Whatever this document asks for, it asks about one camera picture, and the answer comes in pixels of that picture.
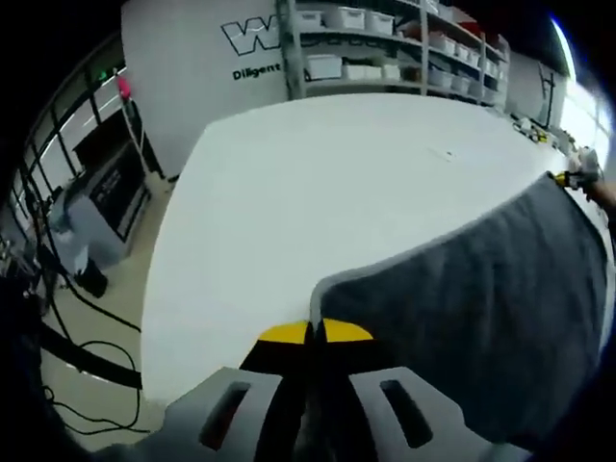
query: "shelf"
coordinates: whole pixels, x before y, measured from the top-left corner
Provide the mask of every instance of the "shelf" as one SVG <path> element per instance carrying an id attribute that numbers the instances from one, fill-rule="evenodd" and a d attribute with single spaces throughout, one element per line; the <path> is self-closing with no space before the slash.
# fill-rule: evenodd
<path id="1" fill-rule="evenodd" d="M 490 75 L 490 74 L 485 74 L 485 78 L 486 79 L 490 79 L 493 83 L 497 83 L 499 84 L 500 82 L 504 82 L 504 79 L 499 79 L 498 77 L 495 77 L 494 75 Z"/>
<path id="2" fill-rule="evenodd" d="M 417 82 L 404 82 L 400 80 L 385 80 L 385 79 L 363 79 L 363 80 L 347 80 L 347 79 L 329 79 L 317 80 L 315 82 L 306 82 L 307 90 L 336 90 L 336 89 L 353 89 L 358 87 L 378 88 L 378 89 L 401 89 L 401 90 L 420 90 L 422 84 Z"/>
<path id="3" fill-rule="evenodd" d="M 362 39 L 375 39 L 375 40 L 383 40 L 389 41 L 391 43 L 396 43 L 398 45 L 409 45 L 414 47 L 422 47 L 422 43 L 420 41 L 398 37 L 398 36 L 387 36 L 385 34 L 377 34 L 375 32 L 370 32 L 362 29 L 315 29 L 311 31 L 300 31 L 299 35 L 301 37 L 313 37 L 313 36 L 346 36 L 346 37 L 358 37 Z"/>
<path id="4" fill-rule="evenodd" d="M 469 99 L 472 101 L 477 100 L 476 96 L 472 96 L 471 94 L 463 93 L 461 91 L 456 91 L 456 90 L 451 90 L 451 89 L 444 89 L 443 87 L 437 87 L 434 85 L 428 85 L 427 90 L 432 91 L 434 93 L 450 94 L 453 96 L 458 96 L 460 98 Z"/>
<path id="5" fill-rule="evenodd" d="M 412 12 L 413 14 L 420 14 L 422 7 L 418 3 L 414 3 L 411 0 L 330 0 L 328 3 L 334 3 L 337 5 L 349 6 L 353 8 L 364 8 L 368 10 L 377 11 L 380 13 L 404 15 L 405 13 Z M 441 26 L 444 32 L 448 33 L 452 39 L 459 41 L 467 46 L 471 46 L 477 51 L 481 49 L 481 38 L 476 36 L 470 31 L 460 26 L 458 23 L 449 21 L 443 18 L 437 13 L 427 11 L 428 27 L 429 23 L 436 23 Z M 491 45 L 486 43 L 486 54 L 492 60 L 506 61 L 503 54 Z"/>
<path id="6" fill-rule="evenodd" d="M 449 53 L 446 53 L 445 51 L 441 50 L 440 48 L 435 48 L 433 46 L 430 46 L 428 48 L 428 50 L 430 51 L 430 53 L 434 53 L 435 55 L 439 55 L 443 58 L 445 58 L 446 60 L 449 60 L 450 62 L 454 62 L 457 64 L 461 64 L 464 65 L 466 68 L 473 70 L 476 73 L 480 73 L 481 72 L 481 68 L 479 68 L 476 65 L 472 65 L 466 61 L 461 60 L 460 58 L 458 58 L 457 56 L 453 56 L 450 55 Z"/>

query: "floor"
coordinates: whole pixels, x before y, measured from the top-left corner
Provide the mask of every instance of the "floor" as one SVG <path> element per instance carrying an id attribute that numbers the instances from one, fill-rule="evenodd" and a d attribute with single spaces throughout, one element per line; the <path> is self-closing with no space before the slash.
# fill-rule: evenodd
<path id="1" fill-rule="evenodd" d="M 131 254 L 117 266 L 105 271 L 110 283 L 107 293 L 100 299 L 92 298 L 101 308 L 136 325 L 141 325 L 147 272 L 159 227 L 172 193 L 171 188 L 163 183 L 151 189 L 157 191 L 153 191 L 154 197 L 139 224 Z M 140 369 L 139 332 L 94 312 L 68 289 L 58 290 L 56 301 L 73 342 L 81 344 L 99 340 L 117 344 L 131 354 L 137 370 Z M 50 313 L 45 321 L 60 331 L 58 320 L 53 313 Z M 126 354 L 116 348 L 94 345 L 90 346 L 89 350 L 117 362 L 120 366 L 131 367 Z M 135 416 L 135 390 L 78 372 L 46 351 L 43 351 L 42 376 L 44 383 L 53 390 L 55 401 L 67 404 L 90 418 L 128 424 Z M 89 432 L 109 427 L 106 423 L 89 423 L 62 407 L 57 409 L 64 421 L 78 430 Z M 141 397 L 141 412 L 135 428 L 155 430 L 161 426 L 163 415 L 163 408 L 148 403 Z M 134 443 L 144 436 L 127 430 L 90 436 L 73 434 L 82 446 L 90 450 L 101 449 L 113 443 Z"/>

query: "white bin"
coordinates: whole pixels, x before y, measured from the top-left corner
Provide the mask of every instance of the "white bin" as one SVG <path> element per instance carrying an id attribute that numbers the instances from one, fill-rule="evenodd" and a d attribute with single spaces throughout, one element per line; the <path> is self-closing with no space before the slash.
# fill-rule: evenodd
<path id="1" fill-rule="evenodd" d="M 395 64 L 382 65 L 381 78 L 384 80 L 400 80 L 400 68 Z"/>
<path id="2" fill-rule="evenodd" d="M 443 50 L 448 55 L 455 54 L 455 41 L 441 34 L 430 34 L 430 46 Z"/>
<path id="3" fill-rule="evenodd" d="M 394 17 L 378 12 L 366 12 L 366 30 L 391 36 L 394 34 Z"/>
<path id="4" fill-rule="evenodd" d="M 488 104 L 495 104 L 497 100 L 497 93 L 490 89 L 483 89 L 483 102 Z"/>
<path id="5" fill-rule="evenodd" d="M 453 84 L 453 74 L 449 74 L 443 70 L 430 69 L 427 74 L 428 82 L 435 87 L 451 90 Z"/>
<path id="6" fill-rule="evenodd" d="M 481 57 L 481 55 L 479 55 L 478 52 L 474 51 L 474 50 L 469 50 L 469 60 L 468 63 L 470 65 L 473 65 L 475 67 L 479 67 L 479 58 Z"/>
<path id="7" fill-rule="evenodd" d="M 499 76 L 499 67 L 493 61 L 487 60 L 485 64 L 485 73 L 491 75 L 492 77 Z"/>
<path id="8" fill-rule="evenodd" d="M 308 55 L 306 68 L 310 80 L 340 79 L 343 59 L 336 55 Z"/>
<path id="9" fill-rule="evenodd" d="M 300 31 L 323 29 L 323 12 L 297 12 L 297 27 Z"/>
<path id="10" fill-rule="evenodd" d="M 381 80 L 381 68 L 373 65 L 365 65 L 364 73 L 370 80 Z"/>
<path id="11" fill-rule="evenodd" d="M 469 95 L 474 96 L 475 98 L 479 98 L 482 92 L 483 88 L 481 86 L 481 82 L 479 82 L 478 80 L 473 80 L 471 82 L 471 86 L 469 87 Z"/>
<path id="12" fill-rule="evenodd" d="M 365 29 L 366 10 L 350 7 L 332 8 L 325 14 L 325 24 L 331 29 Z"/>
<path id="13" fill-rule="evenodd" d="M 347 80 L 364 80 L 366 78 L 366 65 L 343 65 L 343 77 Z"/>
<path id="14" fill-rule="evenodd" d="M 453 7 L 439 5 L 439 16 L 449 22 L 453 22 Z"/>
<path id="15" fill-rule="evenodd" d="M 469 49 L 462 43 L 455 44 L 455 56 L 460 60 L 467 62 L 469 60 Z"/>
<path id="16" fill-rule="evenodd" d="M 453 81 L 451 83 L 451 88 L 455 91 L 459 91 L 460 93 L 468 94 L 469 88 L 471 87 L 471 79 L 468 77 L 463 77 L 461 75 L 453 76 Z"/>

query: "gray cloth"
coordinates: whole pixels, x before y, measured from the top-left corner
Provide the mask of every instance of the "gray cloth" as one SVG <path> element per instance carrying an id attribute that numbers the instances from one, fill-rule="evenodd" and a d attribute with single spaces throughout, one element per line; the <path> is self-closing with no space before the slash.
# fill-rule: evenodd
<path id="1" fill-rule="evenodd" d="M 385 342 L 484 438 L 542 439 L 597 367 L 605 263 L 546 176 L 438 243 L 322 281 L 321 315 Z"/>

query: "black cable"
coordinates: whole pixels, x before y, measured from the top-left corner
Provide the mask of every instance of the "black cable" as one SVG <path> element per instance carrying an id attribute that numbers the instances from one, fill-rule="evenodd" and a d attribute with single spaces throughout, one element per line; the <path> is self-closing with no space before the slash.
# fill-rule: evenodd
<path id="1" fill-rule="evenodd" d="M 19 173 L 21 174 L 21 184 L 24 188 L 24 192 L 27 189 L 27 185 L 26 185 L 26 180 L 23 176 L 23 171 L 21 169 L 21 166 L 19 166 Z M 40 277 L 42 279 L 42 283 L 45 286 L 45 302 L 49 303 L 49 305 L 51 306 L 51 309 L 54 312 L 54 315 L 56 316 L 56 318 L 58 319 L 58 324 L 60 325 L 61 330 L 63 331 L 64 335 L 67 337 L 67 339 L 72 342 L 72 339 L 70 337 L 70 334 L 68 333 L 68 329 L 66 328 L 66 325 L 64 324 L 64 321 L 62 319 L 62 317 L 60 316 L 60 312 L 58 311 L 58 306 L 56 305 L 56 301 L 53 297 L 53 290 L 51 288 L 51 282 L 49 281 L 49 279 L 47 279 L 47 271 L 45 270 L 45 268 L 43 267 L 42 262 L 40 261 L 40 250 L 41 250 L 41 246 L 42 246 L 42 237 L 40 234 L 40 228 L 39 228 L 39 223 L 36 220 L 36 213 L 34 210 L 34 206 L 33 204 L 27 199 L 27 193 L 25 194 L 24 197 L 26 197 L 26 208 L 28 209 L 28 211 L 30 212 L 30 216 L 33 217 L 34 219 L 32 220 L 33 222 L 33 226 L 35 228 L 35 235 L 37 238 L 37 255 L 39 258 L 39 263 L 40 263 Z"/>
<path id="2" fill-rule="evenodd" d="M 49 226 L 49 221 L 47 219 L 47 215 L 44 213 L 44 211 L 42 211 L 42 206 L 43 206 L 43 200 L 42 200 L 42 196 L 40 194 L 40 190 L 39 190 L 39 186 L 36 184 L 36 182 L 34 181 L 33 178 L 26 178 L 26 175 L 23 172 L 23 165 L 20 164 L 18 166 L 19 168 L 19 173 L 21 176 L 21 182 L 22 182 L 22 186 L 24 188 L 24 192 L 25 192 L 25 202 L 26 202 L 26 207 L 29 210 L 30 216 L 33 218 L 32 222 L 33 222 L 33 226 L 35 228 L 35 234 L 36 234 L 36 239 L 37 239 L 37 255 L 38 255 L 38 262 L 40 264 L 41 267 L 41 277 L 43 279 L 43 285 L 45 286 L 45 294 L 46 294 L 46 301 L 49 302 L 49 304 L 52 307 L 52 310 L 54 311 L 54 314 L 56 316 L 56 318 L 58 319 L 58 324 L 60 325 L 61 330 L 63 331 L 64 335 L 66 336 L 66 338 L 73 343 L 70 334 L 68 333 L 68 329 L 66 328 L 64 321 L 62 319 L 62 316 L 60 315 L 60 312 L 58 310 L 58 307 L 56 305 L 55 302 L 55 297 L 54 297 L 54 290 L 51 287 L 51 282 L 46 278 L 46 268 L 44 267 L 44 262 L 43 262 L 43 258 L 41 258 L 41 249 L 43 246 L 42 243 L 42 235 L 41 235 L 41 231 L 39 228 L 39 223 L 37 221 L 37 213 L 33 204 L 33 200 L 32 197 L 29 195 L 32 192 L 29 190 L 27 183 L 31 182 L 34 186 L 35 192 L 37 194 L 38 197 L 38 204 L 41 207 L 41 215 L 43 217 L 43 222 L 44 222 L 44 227 L 46 230 L 46 234 L 47 234 L 47 238 L 53 248 L 54 251 L 54 257 L 56 259 L 57 265 L 60 269 L 62 269 L 63 271 L 63 277 L 66 280 L 67 285 L 69 286 L 69 288 L 71 289 L 71 291 L 73 292 L 73 294 L 80 299 L 81 301 L 85 302 L 88 306 L 90 306 L 90 308 L 94 309 L 95 311 L 104 314 L 105 316 L 108 316 L 112 319 L 114 319 L 115 321 L 118 321 L 122 324 L 125 324 L 129 327 L 134 328 L 135 330 L 141 332 L 141 330 L 135 326 L 134 324 L 131 324 L 128 321 L 123 320 L 122 318 L 117 317 L 116 315 L 113 315 L 112 313 L 108 313 L 107 311 L 103 310 L 102 308 L 97 307 L 96 305 L 94 305 L 93 303 L 91 303 L 89 300 L 86 300 L 85 298 L 83 298 L 77 291 L 76 289 L 72 286 L 72 284 L 70 283 L 68 277 L 67 277 L 67 271 L 64 269 L 64 267 L 62 267 L 62 264 L 60 263 L 60 257 L 58 254 L 58 249 L 55 245 L 55 242 L 53 240 L 53 236 L 51 235 L 51 230 L 50 230 L 50 226 Z M 111 342 L 105 342 L 105 341 L 98 341 L 98 340 L 94 340 L 94 341 L 89 341 L 89 342 L 85 342 L 84 344 L 78 345 L 77 347 L 80 348 L 85 348 L 87 346 L 90 345 L 107 345 L 110 347 L 115 347 L 117 349 L 119 349 L 120 351 L 122 351 L 126 357 L 128 358 L 129 362 L 131 363 L 131 368 L 133 370 L 133 372 L 137 371 L 137 367 L 135 366 L 135 361 L 133 360 L 133 357 L 131 356 L 131 354 L 124 349 L 122 346 L 119 346 L 117 344 L 111 343 Z M 93 419 L 90 418 L 88 416 L 85 416 L 84 414 L 80 413 L 79 411 L 77 411 L 76 409 L 70 407 L 69 405 L 63 403 L 63 402 L 58 402 L 55 401 L 55 395 L 53 390 L 48 387 L 48 386 L 43 386 L 43 390 L 49 392 L 49 394 L 51 395 L 50 400 L 51 402 L 58 406 L 58 407 L 62 407 L 64 409 L 67 409 L 71 412 L 73 412 L 75 415 L 81 417 L 82 419 L 89 421 L 89 422 L 93 422 L 93 423 L 103 423 L 103 424 L 111 424 L 113 425 L 113 427 L 108 427 L 108 428 L 102 428 L 99 430 L 94 430 L 94 431 L 82 431 L 79 430 L 78 428 L 75 428 L 71 425 L 69 425 L 68 423 L 64 423 L 64 425 L 69 428 L 70 430 L 74 431 L 75 433 L 78 433 L 80 435 L 85 435 L 85 436 L 91 436 L 91 435 L 96 435 L 96 434 L 101 434 L 101 433 L 107 433 L 107 432 L 112 432 L 112 431 L 119 431 L 119 430 L 126 430 L 126 431 L 131 431 L 134 433 L 150 433 L 150 431 L 145 430 L 145 429 L 139 429 L 139 428 L 133 428 L 133 426 L 137 423 L 137 421 L 139 420 L 139 416 L 141 413 L 141 393 L 139 389 L 136 389 L 136 393 L 137 393 L 137 406 L 136 406 L 136 410 L 135 410 L 135 417 L 133 418 L 133 421 L 131 421 L 129 424 L 127 425 L 122 425 L 120 423 L 117 423 L 115 421 L 109 420 L 109 419 Z"/>
<path id="3" fill-rule="evenodd" d="M 38 204 L 40 205 L 40 207 L 42 208 L 43 204 L 44 204 L 44 200 L 42 199 L 42 195 L 40 194 L 40 190 L 39 190 L 39 186 L 37 185 L 36 181 L 34 181 L 34 179 L 32 177 L 30 178 L 26 178 L 26 175 L 23 171 L 23 165 L 20 164 L 18 166 L 19 168 L 19 173 L 21 175 L 21 183 L 22 186 L 24 188 L 24 192 L 25 192 L 25 197 L 26 197 L 26 207 L 29 208 L 30 211 L 30 215 L 31 217 L 33 217 L 33 222 L 35 223 L 35 232 L 37 232 L 38 226 L 39 224 L 37 223 L 37 216 L 36 213 L 34 212 L 34 206 L 32 205 L 31 201 L 29 199 L 31 199 L 31 197 L 28 197 L 28 194 L 32 193 L 32 191 L 30 191 L 30 189 L 27 187 L 27 183 L 31 183 L 33 186 L 33 189 L 35 190 L 35 194 L 37 195 L 37 200 L 38 200 Z M 108 312 L 107 310 L 102 309 L 101 307 L 95 305 L 94 303 L 92 303 L 91 301 L 89 301 L 88 299 L 86 299 L 85 297 L 83 297 L 81 294 L 79 294 L 79 292 L 77 291 L 77 289 L 75 289 L 75 286 L 73 286 L 72 282 L 70 281 L 70 278 L 67 275 L 67 271 L 66 269 L 62 266 L 61 262 L 60 262 L 60 256 L 58 254 L 58 248 L 56 247 L 56 243 L 54 242 L 53 236 L 51 234 L 51 229 L 49 227 L 49 220 L 47 219 L 47 215 L 44 213 L 44 211 L 42 211 L 42 213 L 40 214 L 43 218 L 44 221 L 44 228 L 46 231 L 46 235 L 47 235 L 47 240 L 49 241 L 49 244 L 51 246 L 51 249 L 53 251 L 53 256 L 54 259 L 56 260 L 54 263 L 56 263 L 58 265 L 58 268 L 62 269 L 62 276 L 64 277 L 64 280 L 66 281 L 66 286 L 70 289 L 70 291 L 77 297 L 77 299 L 79 299 L 81 302 L 87 304 L 92 310 L 100 313 L 101 315 L 104 315 L 108 318 L 111 318 L 114 321 L 119 322 L 120 324 L 124 324 L 127 327 L 130 327 L 131 329 L 134 329 L 138 332 L 141 333 L 141 329 L 139 327 L 137 327 L 136 325 L 132 324 L 129 321 L 126 321 L 122 318 L 120 318 L 119 316 L 114 315 L 113 313 Z M 40 235 L 37 235 L 37 241 L 38 241 L 38 249 L 40 248 L 39 245 L 42 245 L 42 239 Z"/>
<path id="4" fill-rule="evenodd" d="M 137 368 L 135 366 L 135 361 L 133 360 L 133 357 L 123 347 L 121 347 L 119 345 L 116 345 L 116 344 L 113 344 L 111 342 L 105 342 L 105 341 L 102 341 L 102 340 L 92 340 L 90 342 L 85 342 L 84 344 L 79 345 L 79 347 L 85 348 L 85 347 L 90 346 L 90 345 L 106 345 L 106 346 L 109 346 L 109 347 L 114 347 L 114 348 L 119 349 L 128 358 L 129 362 L 131 363 L 131 368 L 133 369 L 133 371 L 137 370 Z M 66 410 L 72 412 L 73 414 L 75 414 L 76 416 L 79 416 L 80 418 L 84 419 L 85 421 L 92 422 L 94 424 L 102 424 L 103 423 L 103 424 L 113 425 L 112 427 L 101 428 L 99 430 L 83 431 L 83 430 L 79 430 L 79 429 L 69 425 L 68 423 L 64 423 L 66 428 L 74 431 L 75 433 L 78 433 L 80 435 L 85 435 L 85 436 L 98 435 L 98 434 L 101 434 L 101 433 L 109 433 L 109 432 L 112 432 L 112 431 L 119 431 L 119 430 L 126 430 L 126 431 L 131 431 L 133 433 L 141 433 L 141 434 L 148 434 L 148 433 L 150 433 L 149 430 L 140 429 L 140 428 L 133 428 L 133 426 L 139 420 L 140 413 L 141 413 L 141 393 L 140 393 L 139 390 L 136 390 L 136 392 L 137 392 L 137 406 L 136 406 L 136 409 L 135 409 L 135 417 L 133 418 L 133 420 L 129 424 L 126 424 L 126 425 L 123 425 L 121 423 L 117 423 L 117 422 L 112 421 L 110 419 L 94 419 L 92 417 L 88 417 L 88 416 L 82 414 L 81 412 L 75 410 L 74 408 L 70 407 L 68 404 L 56 401 L 56 396 L 54 394 L 54 391 L 50 387 L 45 385 L 45 386 L 43 386 L 43 390 L 46 392 L 46 395 L 48 394 L 48 399 L 49 399 L 49 401 L 54 406 L 66 409 Z"/>

